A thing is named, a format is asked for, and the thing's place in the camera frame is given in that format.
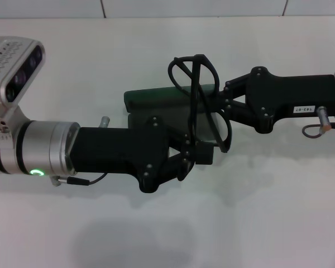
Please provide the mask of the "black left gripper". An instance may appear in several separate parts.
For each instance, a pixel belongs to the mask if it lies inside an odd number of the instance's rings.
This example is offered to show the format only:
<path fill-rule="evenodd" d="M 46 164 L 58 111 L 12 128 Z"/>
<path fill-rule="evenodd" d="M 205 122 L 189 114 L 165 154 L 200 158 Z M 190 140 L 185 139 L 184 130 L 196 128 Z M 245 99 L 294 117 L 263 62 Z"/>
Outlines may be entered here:
<path fill-rule="evenodd" d="M 140 191 L 153 193 L 170 180 L 183 181 L 195 164 L 187 156 L 168 158 L 168 153 L 166 126 L 151 117 L 137 128 L 81 127 L 69 157 L 78 173 L 128 174 Z"/>

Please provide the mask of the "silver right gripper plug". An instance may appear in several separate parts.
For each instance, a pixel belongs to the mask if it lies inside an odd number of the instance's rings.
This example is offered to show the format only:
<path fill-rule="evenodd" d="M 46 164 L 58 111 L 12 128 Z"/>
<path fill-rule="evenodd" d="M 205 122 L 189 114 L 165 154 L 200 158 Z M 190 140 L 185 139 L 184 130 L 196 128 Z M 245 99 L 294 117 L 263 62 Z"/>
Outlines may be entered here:
<path fill-rule="evenodd" d="M 320 129 L 319 132 L 324 134 L 325 132 L 332 129 L 331 123 L 328 118 L 327 109 L 324 106 L 320 106 L 317 109 L 317 115 L 320 121 Z"/>

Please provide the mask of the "black glasses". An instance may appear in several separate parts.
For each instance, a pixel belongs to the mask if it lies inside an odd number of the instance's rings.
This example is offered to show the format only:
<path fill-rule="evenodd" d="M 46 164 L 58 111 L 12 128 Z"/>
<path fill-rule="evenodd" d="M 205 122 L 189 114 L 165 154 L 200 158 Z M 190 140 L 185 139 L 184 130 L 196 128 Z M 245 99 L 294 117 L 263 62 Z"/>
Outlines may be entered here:
<path fill-rule="evenodd" d="M 176 81 L 173 75 L 173 67 L 177 66 L 181 69 L 191 80 L 190 91 L 187 92 L 182 88 L 180 84 Z M 216 124 L 212 118 L 212 109 L 208 104 L 206 94 L 203 92 L 202 86 L 200 84 L 200 70 L 201 67 L 206 67 L 214 78 L 214 86 L 212 90 L 212 95 L 214 97 L 218 96 L 219 92 L 219 77 L 216 69 L 208 58 L 203 54 L 196 54 L 194 56 L 185 56 L 180 58 L 174 58 L 169 64 L 167 72 L 171 82 L 175 85 L 176 89 L 182 92 L 184 95 L 189 97 L 190 101 L 190 112 L 188 117 L 188 134 L 190 137 L 190 144 L 193 149 L 196 149 L 197 142 L 199 138 L 197 136 L 197 115 L 198 115 L 198 103 L 201 101 L 203 105 L 203 112 L 208 121 L 210 130 L 212 131 L 215 143 L 209 143 L 214 147 L 219 147 L 222 153 L 227 153 L 231 148 L 232 142 L 232 126 L 227 119 L 227 117 L 221 112 L 217 113 L 224 119 L 226 123 L 228 135 L 225 140 L 223 140 L 219 134 Z"/>

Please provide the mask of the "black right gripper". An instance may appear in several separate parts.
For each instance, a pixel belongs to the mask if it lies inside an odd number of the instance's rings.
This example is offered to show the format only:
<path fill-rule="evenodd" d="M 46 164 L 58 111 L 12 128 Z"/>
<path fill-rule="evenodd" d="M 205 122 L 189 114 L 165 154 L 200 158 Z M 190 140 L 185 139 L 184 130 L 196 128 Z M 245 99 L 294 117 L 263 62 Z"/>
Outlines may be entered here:
<path fill-rule="evenodd" d="M 335 76 L 307 75 L 280 77 L 263 66 L 250 74 L 225 82 L 224 92 L 245 94 L 245 103 L 227 98 L 224 112 L 238 123 L 256 123 L 258 133 L 270 133 L 284 118 L 316 117 L 317 108 L 325 107 L 335 116 Z"/>

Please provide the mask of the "green glasses case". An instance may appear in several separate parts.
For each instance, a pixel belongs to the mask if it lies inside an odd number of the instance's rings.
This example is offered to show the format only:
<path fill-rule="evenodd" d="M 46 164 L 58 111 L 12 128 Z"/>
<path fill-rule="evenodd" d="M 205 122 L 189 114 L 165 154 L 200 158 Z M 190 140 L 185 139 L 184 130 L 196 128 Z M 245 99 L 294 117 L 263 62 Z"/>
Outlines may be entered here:
<path fill-rule="evenodd" d="M 231 147 L 232 128 L 228 119 L 225 123 L 228 135 L 223 140 L 218 132 L 218 127 L 212 117 L 212 106 L 208 104 L 207 97 L 214 93 L 213 84 L 201 86 L 205 98 L 199 96 L 202 102 L 198 112 L 203 113 L 203 131 L 214 139 L 214 142 L 202 141 L 195 137 L 199 145 L 219 147 L 221 151 L 227 152 Z M 154 88 L 143 90 L 131 90 L 124 93 L 124 102 L 128 115 L 128 128 L 144 128 L 148 124 L 154 124 L 153 118 L 157 117 L 167 129 L 169 134 L 169 146 L 179 149 L 184 139 L 191 136 L 189 132 L 190 122 L 190 87 L 184 86 L 182 90 L 176 87 Z"/>

